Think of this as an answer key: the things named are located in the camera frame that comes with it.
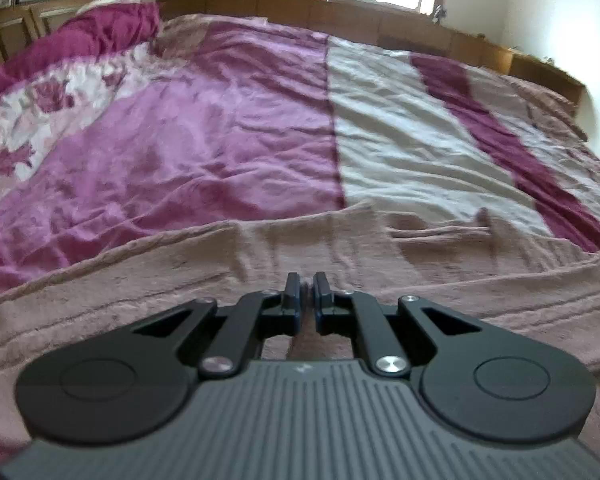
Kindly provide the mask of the purple floral bedspread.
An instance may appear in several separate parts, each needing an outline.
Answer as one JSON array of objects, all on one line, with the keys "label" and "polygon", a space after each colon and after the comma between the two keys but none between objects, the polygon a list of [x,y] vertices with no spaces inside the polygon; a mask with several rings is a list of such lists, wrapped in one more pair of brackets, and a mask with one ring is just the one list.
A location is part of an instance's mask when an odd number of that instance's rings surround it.
[{"label": "purple floral bedspread", "polygon": [[264,18],[94,6],[0,66],[0,295],[131,240],[372,200],[600,252],[568,103]]}]

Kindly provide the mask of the wooden bedside ledge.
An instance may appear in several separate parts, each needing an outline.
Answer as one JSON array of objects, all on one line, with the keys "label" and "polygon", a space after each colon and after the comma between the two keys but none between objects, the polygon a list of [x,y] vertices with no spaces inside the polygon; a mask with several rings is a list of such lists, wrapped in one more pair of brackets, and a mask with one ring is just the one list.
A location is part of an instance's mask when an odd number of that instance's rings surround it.
[{"label": "wooden bedside ledge", "polygon": [[550,89],[573,105],[585,85],[563,70],[514,49],[434,23],[412,11],[369,6],[353,0],[159,0],[164,20],[204,13],[260,16],[277,24],[324,32],[388,50],[452,58]]}]

